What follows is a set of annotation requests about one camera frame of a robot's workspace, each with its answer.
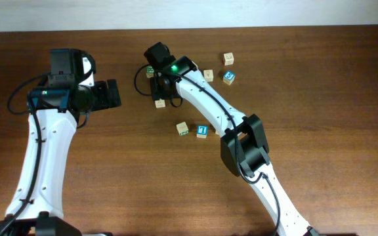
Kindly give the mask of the wooden block red U side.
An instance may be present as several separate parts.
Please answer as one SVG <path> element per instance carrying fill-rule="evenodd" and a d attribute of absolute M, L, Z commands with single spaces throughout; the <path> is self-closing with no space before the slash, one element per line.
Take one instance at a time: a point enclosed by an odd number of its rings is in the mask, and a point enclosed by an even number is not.
<path fill-rule="evenodd" d="M 165 100 L 159 99 L 155 100 L 155 106 L 156 108 L 164 108 L 165 107 Z"/>

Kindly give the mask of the green N wooden block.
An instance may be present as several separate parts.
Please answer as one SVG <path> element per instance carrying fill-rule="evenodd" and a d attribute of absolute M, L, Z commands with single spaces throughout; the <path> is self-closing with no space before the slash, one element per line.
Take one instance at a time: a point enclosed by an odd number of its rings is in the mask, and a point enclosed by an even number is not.
<path fill-rule="evenodd" d="M 176 128 L 177 128 L 178 134 L 180 136 L 184 136 L 184 135 L 189 133 L 189 128 L 188 128 L 188 125 L 186 124 L 186 122 L 181 122 L 181 123 L 177 124 Z"/>

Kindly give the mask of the blue I wooden block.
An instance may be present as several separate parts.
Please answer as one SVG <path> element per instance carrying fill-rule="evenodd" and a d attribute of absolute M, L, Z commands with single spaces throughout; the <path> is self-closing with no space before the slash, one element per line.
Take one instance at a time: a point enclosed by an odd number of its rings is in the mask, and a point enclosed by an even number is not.
<path fill-rule="evenodd" d="M 208 126 L 198 125 L 197 131 L 196 131 L 196 136 L 198 138 L 207 138 L 208 129 L 209 129 Z"/>

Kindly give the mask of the blue 5 wooden block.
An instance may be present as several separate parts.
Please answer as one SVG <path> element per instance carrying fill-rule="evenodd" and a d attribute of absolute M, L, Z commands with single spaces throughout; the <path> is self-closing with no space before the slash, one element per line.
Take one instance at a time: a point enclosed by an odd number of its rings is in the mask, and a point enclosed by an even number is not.
<path fill-rule="evenodd" d="M 235 73 L 232 71 L 226 71 L 223 75 L 222 81 L 227 85 L 231 85 L 234 82 L 235 77 Z"/>

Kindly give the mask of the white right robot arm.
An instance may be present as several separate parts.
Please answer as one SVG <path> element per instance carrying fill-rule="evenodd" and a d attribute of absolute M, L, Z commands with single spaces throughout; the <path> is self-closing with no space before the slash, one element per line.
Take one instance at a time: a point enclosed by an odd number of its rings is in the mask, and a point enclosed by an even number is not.
<path fill-rule="evenodd" d="M 241 177 L 264 205 L 276 235 L 317 235 L 278 181 L 269 157 L 262 121 L 233 108 L 205 80 L 197 65 L 183 56 L 147 56 L 158 90 L 190 102 L 218 130 L 221 158 Z"/>

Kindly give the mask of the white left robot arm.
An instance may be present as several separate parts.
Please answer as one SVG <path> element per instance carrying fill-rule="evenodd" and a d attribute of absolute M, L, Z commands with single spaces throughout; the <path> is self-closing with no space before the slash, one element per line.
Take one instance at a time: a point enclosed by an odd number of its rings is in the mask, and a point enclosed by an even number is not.
<path fill-rule="evenodd" d="M 81 235 L 64 221 L 62 189 L 68 150 L 90 113 L 121 105 L 114 79 L 95 81 L 95 59 L 84 50 L 52 49 L 51 70 L 27 94 L 28 145 L 16 193 L 0 235 Z"/>

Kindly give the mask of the green R wooden block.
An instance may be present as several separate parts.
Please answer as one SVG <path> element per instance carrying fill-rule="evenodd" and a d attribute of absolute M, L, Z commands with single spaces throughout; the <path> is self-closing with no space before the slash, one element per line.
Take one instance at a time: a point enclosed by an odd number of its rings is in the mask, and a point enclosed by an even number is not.
<path fill-rule="evenodd" d="M 146 76 L 147 76 L 147 78 L 152 78 L 154 76 L 154 69 L 153 69 L 152 66 L 147 66 Z"/>

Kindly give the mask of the wooden M block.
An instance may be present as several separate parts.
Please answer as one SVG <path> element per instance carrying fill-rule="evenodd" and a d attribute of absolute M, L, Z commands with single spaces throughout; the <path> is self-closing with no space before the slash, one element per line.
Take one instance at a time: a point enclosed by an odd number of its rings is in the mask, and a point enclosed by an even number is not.
<path fill-rule="evenodd" d="M 213 70 L 212 70 L 212 69 L 205 69 L 205 70 L 203 71 L 203 76 L 204 76 L 204 79 L 205 79 L 207 82 L 212 82 L 212 81 L 213 81 L 213 78 L 214 78 Z"/>

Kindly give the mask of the plain wooden K block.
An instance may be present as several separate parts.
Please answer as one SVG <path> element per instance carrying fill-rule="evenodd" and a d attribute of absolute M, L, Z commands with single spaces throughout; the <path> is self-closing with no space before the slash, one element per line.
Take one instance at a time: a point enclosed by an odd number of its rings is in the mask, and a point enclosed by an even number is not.
<path fill-rule="evenodd" d="M 234 55 L 232 52 L 223 54 L 223 62 L 225 66 L 232 65 L 234 63 Z"/>

